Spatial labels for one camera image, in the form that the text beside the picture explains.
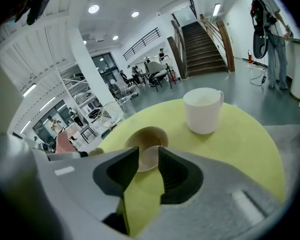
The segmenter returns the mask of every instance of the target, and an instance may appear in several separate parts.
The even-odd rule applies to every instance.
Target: gray floor
[[[136,111],[141,111],[152,105],[182,99],[189,91],[210,87],[224,93],[226,103],[237,106],[253,116],[269,132],[274,140],[282,160],[285,173],[286,197],[291,197],[300,179],[300,108],[289,91],[268,89],[268,80],[262,87],[252,85],[250,79],[260,75],[261,71],[247,67],[248,63],[235,60],[235,73],[211,73],[193,76],[172,84],[162,84],[162,88],[140,89],[140,95],[132,100]],[[254,80],[260,84],[261,79]]]
[[[261,71],[246,67],[247,62],[235,60],[235,73],[211,73],[189,77],[186,80],[172,84],[162,84],[162,88],[141,88],[140,95],[132,100],[136,111],[141,111],[152,105],[182,97],[189,91],[210,87],[224,93],[224,102],[237,106],[253,116],[264,126],[300,124],[300,108],[298,101],[292,98],[289,91],[268,89],[268,80],[262,87],[252,85],[251,78],[260,75]],[[261,78],[254,81],[261,83]]]

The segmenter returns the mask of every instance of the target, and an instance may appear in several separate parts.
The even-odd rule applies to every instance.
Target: yellow-green table
[[[171,149],[226,162],[254,179],[280,202],[285,199],[285,175],[279,152],[267,131],[241,109],[224,103],[217,130],[209,135],[187,127],[182,99],[148,107],[115,128],[99,145],[105,152],[124,148],[136,131],[163,129]],[[137,172],[124,193],[130,235],[136,236],[158,213],[164,184],[158,169]]]

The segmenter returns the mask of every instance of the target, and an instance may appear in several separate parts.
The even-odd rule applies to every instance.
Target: handle
[[[222,104],[224,103],[224,100],[225,100],[225,95],[224,93],[220,90],[219,91],[220,94],[221,94],[221,98],[220,98],[220,107],[222,107]]]

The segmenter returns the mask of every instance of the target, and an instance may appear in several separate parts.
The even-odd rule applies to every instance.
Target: fluorescent light
[[[219,12],[221,4],[220,3],[216,3],[214,6],[214,11],[213,11],[213,16],[216,16]]]
[[[99,10],[99,6],[94,4],[91,5],[90,8],[88,9],[88,12],[91,14],[95,14]]]
[[[26,123],[26,125],[22,128],[22,130],[20,131],[20,133],[22,134],[23,133],[23,131],[26,129],[26,127],[28,126],[28,124],[30,124],[31,123],[31,121],[29,121],[29,122],[27,122]]]
[[[138,15],[139,15],[138,11],[135,11],[134,13],[131,14],[131,16],[134,17],[134,18],[137,17]]]
[[[66,104],[63,104],[61,107],[59,107],[56,111],[59,111],[60,109],[62,109]]]
[[[56,97],[53,97],[50,99],[42,108],[40,108],[40,111],[43,110],[50,102],[52,102]]]
[[[34,88],[36,88],[36,84],[34,83],[33,85],[31,85],[30,87],[29,87],[29,89],[28,90],[26,90],[24,93],[23,93],[23,97],[26,97]]]

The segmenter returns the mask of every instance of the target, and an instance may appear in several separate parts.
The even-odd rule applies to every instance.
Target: white mug
[[[196,134],[211,134],[218,125],[224,93],[212,88],[198,88],[183,96],[185,121]]]

